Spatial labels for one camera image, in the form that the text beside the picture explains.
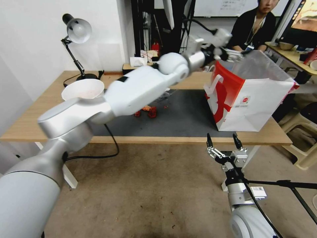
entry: desk lamp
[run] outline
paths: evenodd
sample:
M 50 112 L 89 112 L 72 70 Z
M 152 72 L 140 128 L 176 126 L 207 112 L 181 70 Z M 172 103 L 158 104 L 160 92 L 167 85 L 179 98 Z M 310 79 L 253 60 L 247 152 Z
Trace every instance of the desk lamp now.
M 76 67 L 80 71 L 80 76 L 76 80 L 81 79 L 97 79 L 98 77 L 94 74 L 85 74 L 85 69 L 81 65 L 81 63 L 75 59 L 72 52 L 70 51 L 68 45 L 72 42 L 76 44 L 81 44 L 86 42 L 91 36 L 91 25 L 79 18 L 73 18 L 70 14 L 63 15 L 63 22 L 66 24 L 67 28 L 67 36 L 61 40 L 65 48 L 67 49 L 68 53 L 72 57 Z

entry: lamp shade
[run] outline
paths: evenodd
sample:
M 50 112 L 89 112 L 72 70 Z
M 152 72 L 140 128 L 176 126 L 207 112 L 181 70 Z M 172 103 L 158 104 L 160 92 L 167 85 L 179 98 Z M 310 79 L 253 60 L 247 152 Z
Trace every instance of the lamp shade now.
M 92 29 L 88 21 L 73 18 L 70 14 L 64 14 L 63 22 L 67 26 L 67 35 L 72 42 L 81 44 L 90 38 Z

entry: computer screen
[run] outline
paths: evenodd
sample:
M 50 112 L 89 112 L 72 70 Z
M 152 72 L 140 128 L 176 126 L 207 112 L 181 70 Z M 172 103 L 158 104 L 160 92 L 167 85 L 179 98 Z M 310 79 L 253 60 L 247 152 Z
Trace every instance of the computer screen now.
M 292 18 L 291 28 L 317 32 L 317 1 L 306 0 L 302 3 Z
M 280 41 L 315 48 L 317 46 L 317 0 L 302 0 Z

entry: wooden table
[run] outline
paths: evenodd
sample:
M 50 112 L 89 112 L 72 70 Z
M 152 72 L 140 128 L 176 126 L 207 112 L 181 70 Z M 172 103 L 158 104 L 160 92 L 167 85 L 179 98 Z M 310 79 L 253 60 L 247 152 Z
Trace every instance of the wooden table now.
M 265 42 L 265 45 L 269 47 L 270 50 L 273 50 L 275 53 L 280 55 L 283 59 L 290 62 L 295 68 L 300 71 L 305 71 L 310 75 L 317 75 L 317 70 L 313 70 L 309 65 L 305 65 L 302 61 L 299 61 L 299 53 L 295 48 L 291 50 L 282 50 L 278 46 L 274 46 L 271 42 Z
M 63 81 L 67 78 L 77 75 L 77 71 L 65 71 L 51 86 L 30 106 L 23 115 L 2 135 L 2 141 L 28 141 L 35 142 L 39 148 L 42 148 L 42 142 L 47 140 L 45 134 L 37 124 L 37 118 L 53 106 L 61 103 L 61 92 L 64 89 Z M 107 88 L 109 84 L 122 75 L 103 75 L 101 80 Z M 172 89 L 203 89 L 203 85 L 211 78 L 211 73 L 195 72 L 183 82 L 172 86 Z M 76 79 L 73 78 L 67 82 L 70 84 Z M 255 154 L 260 145 L 291 145 L 291 140 L 283 132 L 281 127 L 270 118 L 260 132 L 237 132 L 239 139 L 244 145 L 255 145 L 249 154 L 249 160 Z M 213 137 L 213 143 L 234 144 L 231 137 Z M 116 137 L 117 143 L 142 143 L 142 144 L 206 144 L 206 137 Z M 113 143 L 111 137 L 95 136 L 91 143 Z M 77 186 L 77 181 L 67 169 L 63 168 L 64 177 L 71 187 Z

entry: white bowl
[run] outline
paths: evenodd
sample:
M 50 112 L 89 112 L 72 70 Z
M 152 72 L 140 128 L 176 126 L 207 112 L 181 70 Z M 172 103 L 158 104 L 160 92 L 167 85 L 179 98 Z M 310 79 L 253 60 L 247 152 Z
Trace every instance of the white bowl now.
M 286 43 L 286 42 L 279 42 L 279 46 L 282 50 L 290 50 L 294 47 L 293 44 Z
M 62 98 L 66 101 L 72 98 L 93 99 L 103 95 L 105 85 L 98 79 L 82 79 L 68 85 L 62 91 Z

